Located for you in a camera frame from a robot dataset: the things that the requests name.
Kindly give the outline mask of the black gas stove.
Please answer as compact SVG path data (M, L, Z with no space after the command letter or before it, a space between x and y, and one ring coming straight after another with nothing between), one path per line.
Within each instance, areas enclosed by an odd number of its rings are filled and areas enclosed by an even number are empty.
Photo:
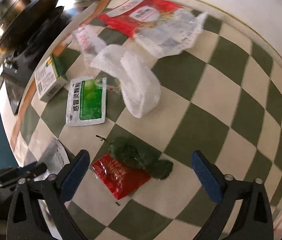
M44 53L80 12L76 8L56 7L44 21L30 29L20 46L4 60L1 77L5 81L13 115L18 113L27 83Z

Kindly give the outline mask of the white plastic bag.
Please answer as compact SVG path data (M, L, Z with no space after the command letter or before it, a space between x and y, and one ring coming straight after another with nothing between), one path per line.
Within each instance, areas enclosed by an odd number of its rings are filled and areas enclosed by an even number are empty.
M123 101L134 117L142 118L159 103L161 84L134 51L110 44L92 59L90 66L119 80Z

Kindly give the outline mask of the green white medicine sachet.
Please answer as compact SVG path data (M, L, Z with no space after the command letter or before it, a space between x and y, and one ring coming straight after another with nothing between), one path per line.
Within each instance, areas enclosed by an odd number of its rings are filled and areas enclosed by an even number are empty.
M66 104L67 126L89 126L105 122L107 79L89 76L70 81Z

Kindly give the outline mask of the grey crumpled wrapper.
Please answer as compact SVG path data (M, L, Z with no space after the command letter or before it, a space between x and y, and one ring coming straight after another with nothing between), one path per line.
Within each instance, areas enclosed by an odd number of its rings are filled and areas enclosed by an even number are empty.
M58 174L70 161L63 145L56 138L52 138L38 160L38 163L44 163L46 165L46 171L43 173L45 179L50 174Z

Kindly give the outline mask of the clear plastic wrapper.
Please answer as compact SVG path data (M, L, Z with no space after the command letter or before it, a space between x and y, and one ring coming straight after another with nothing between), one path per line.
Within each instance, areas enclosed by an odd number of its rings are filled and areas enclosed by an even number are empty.
M99 38L95 30L90 25L82 25L71 32L77 42L80 52L83 55L84 63L87 67L107 44Z

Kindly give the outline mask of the white green medicine box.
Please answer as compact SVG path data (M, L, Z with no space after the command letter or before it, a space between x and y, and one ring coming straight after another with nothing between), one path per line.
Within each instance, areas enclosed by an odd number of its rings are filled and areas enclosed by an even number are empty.
M68 83L65 68L59 58L53 54L36 68L34 72L38 98L42 102L49 102L56 93Z

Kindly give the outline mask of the dark green vegetable leaf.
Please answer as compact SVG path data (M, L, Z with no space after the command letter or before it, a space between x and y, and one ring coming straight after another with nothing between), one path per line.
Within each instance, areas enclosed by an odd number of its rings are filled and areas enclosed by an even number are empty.
M152 178L164 180L173 170L172 161L159 159L155 154L151 154L138 145L135 140L127 137L116 137L114 140L99 135L96 137L108 145L109 154L113 159L124 163L129 168L144 170Z

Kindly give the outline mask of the red snack packet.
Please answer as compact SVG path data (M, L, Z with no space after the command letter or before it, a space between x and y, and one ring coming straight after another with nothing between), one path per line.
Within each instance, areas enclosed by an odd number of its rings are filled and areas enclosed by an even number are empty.
M128 196L151 179L144 170L130 168L109 154L98 159L91 167L117 200Z

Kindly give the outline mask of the green white checkered mat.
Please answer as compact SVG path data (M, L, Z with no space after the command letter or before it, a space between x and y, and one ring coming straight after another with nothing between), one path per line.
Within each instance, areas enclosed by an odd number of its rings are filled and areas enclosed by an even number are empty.
M39 158L51 138L72 154L85 149L91 161L107 153L101 137L123 136L149 153L173 162L165 180L152 179L117 200L93 171L88 171L68 206L89 239L192 239L212 213L192 170L200 150L223 173L238 180L260 178L273 218L282 213L282 68L257 42L214 17L208 17L194 48L156 59L133 39L93 19L108 44L138 53L161 83L158 106L138 119L122 96L108 92L103 124L65 124L68 89L48 103L33 97L19 131L16 117L4 128L17 162Z

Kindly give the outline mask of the red white rice bag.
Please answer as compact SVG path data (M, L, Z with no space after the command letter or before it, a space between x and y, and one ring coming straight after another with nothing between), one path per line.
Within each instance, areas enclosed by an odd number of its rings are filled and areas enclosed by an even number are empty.
M97 18L160 59L192 48L207 17L166 0L128 0Z

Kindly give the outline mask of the black wok pan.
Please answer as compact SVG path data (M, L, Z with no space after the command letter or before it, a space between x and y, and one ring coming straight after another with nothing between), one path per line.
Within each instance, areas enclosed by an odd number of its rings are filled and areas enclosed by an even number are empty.
M33 0L17 17L0 38L0 54L15 50L27 33L56 7L58 0Z

